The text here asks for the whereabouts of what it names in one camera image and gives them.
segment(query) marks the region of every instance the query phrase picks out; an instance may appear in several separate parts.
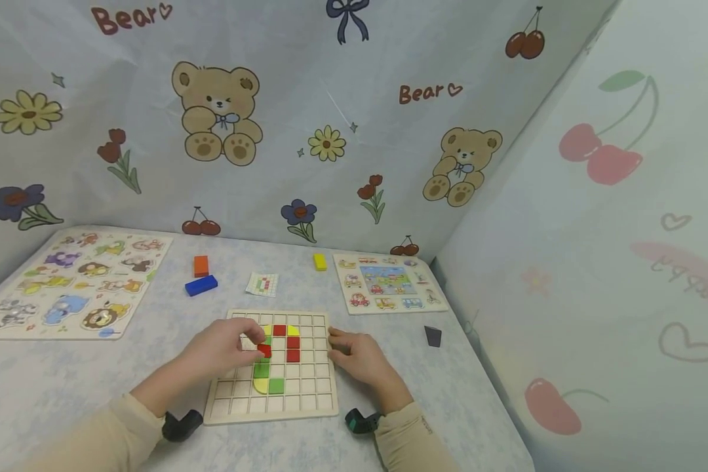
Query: bow ribbon print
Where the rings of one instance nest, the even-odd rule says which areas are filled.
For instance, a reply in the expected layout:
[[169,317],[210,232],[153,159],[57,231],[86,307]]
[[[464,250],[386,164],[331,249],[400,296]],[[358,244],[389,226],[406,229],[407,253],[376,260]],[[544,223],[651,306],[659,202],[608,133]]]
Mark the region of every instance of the bow ribbon print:
[[330,18],[341,18],[341,23],[338,25],[338,44],[342,45],[346,42],[346,25],[349,24],[349,15],[352,16],[352,21],[359,27],[359,33],[362,34],[363,41],[369,41],[370,34],[367,31],[367,25],[364,21],[360,20],[358,16],[354,14],[355,11],[362,10],[365,6],[370,4],[370,0],[328,0],[328,4],[325,5],[325,11],[328,13]]
[[229,113],[228,115],[221,116],[221,115],[216,115],[217,116],[217,123],[220,123],[220,128],[223,129],[228,129],[228,124],[231,123],[238,123],[239,122],[239,115],[235,113]]
[[460,175],[462,175],[463,172],[469,174],[470,172],[473,172],[474,169],[475,169],[475,166],[472,164],[456,163],[456,167],[454,167],[454,170],[456,170],[457,177],[460,177]]

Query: yellow flower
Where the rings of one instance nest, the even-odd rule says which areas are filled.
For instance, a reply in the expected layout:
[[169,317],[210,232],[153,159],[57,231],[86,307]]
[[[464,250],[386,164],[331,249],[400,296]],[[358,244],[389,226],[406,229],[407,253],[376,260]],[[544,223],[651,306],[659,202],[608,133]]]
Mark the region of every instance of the yellow flower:
[[21,129],[23,134],[35,134],[37,129],[48,130],[52,128],[51,121],[63,118],[58,102],[47,102],[47,95],[37,93],[30,96],[25,90],[16,92],[16,101],[3,100],[0,102],[0,123],[3,133],[13,133]]
[[340,137],[338,129],[330,129],[330,125],[325,125],[325,131],[315,130],[314,137],[307,140],[311,149],[309,153],[319,155],[320,160],[330,159],[335,162],[336,158],[344,155],[346,140]]

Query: beige sleeve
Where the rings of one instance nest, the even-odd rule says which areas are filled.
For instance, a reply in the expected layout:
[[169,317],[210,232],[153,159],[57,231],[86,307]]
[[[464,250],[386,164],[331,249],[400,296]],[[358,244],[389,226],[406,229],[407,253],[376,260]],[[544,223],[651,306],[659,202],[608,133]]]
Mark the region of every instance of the beige sleeve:
[[375,442],[388,472],[459,471],[417,403],[380,418]]
[[126,393],[40,446],[13,471],[135,471],[160,441],[163,423]]

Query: table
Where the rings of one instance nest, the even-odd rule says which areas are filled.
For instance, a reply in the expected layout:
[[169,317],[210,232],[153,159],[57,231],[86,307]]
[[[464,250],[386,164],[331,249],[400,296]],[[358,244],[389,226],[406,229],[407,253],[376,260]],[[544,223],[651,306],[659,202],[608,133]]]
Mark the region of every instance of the table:
[[[105,230],[109,227],[89,227]],[[137,231],[148,234],[164,234]],[[107,341],[0,341],[0,471],[47,437],[129,391],[231,308],[325,311],[330,323],[375,337],[463,471],[533,471],[532,459],[452,310],[350,317],[331,254],[340,250],[169,234],[169,250],[125,335]],[[316,272],[313,253],[328,270]],[[208,254],[220,286],[189,298],[191,264]],[[280,274],[276,298],[244,292],[251,272]],[[423,326],[443,331],[429,347]],[[345,413],[374,411],[366,388],[336,371],[338,418],[200,427],[161,442],[144,471],[382,471],[374,439],[354,437]],[[171,411],[203,411],[209,382]]]

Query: bear illustration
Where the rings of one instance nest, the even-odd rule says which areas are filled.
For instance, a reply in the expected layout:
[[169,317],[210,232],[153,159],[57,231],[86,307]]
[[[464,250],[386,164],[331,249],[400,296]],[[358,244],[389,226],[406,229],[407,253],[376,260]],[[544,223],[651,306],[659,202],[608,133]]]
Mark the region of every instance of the bear illustration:
[[186,154],[198,161],[225,154],[231,164],[251,164],[255,145],[262,140],[260,126],[249,119],[260,89],[253,71],[197,68],[180,62],[171,80],[184,105],[181,123],[189,132]]
[[454,128],[443,135],[443,155],[433,169],[422,195],[434,202],[442,198],[454,207],[469,202],[485,180],[482,169],[491,162],[503,138],[496,130]]

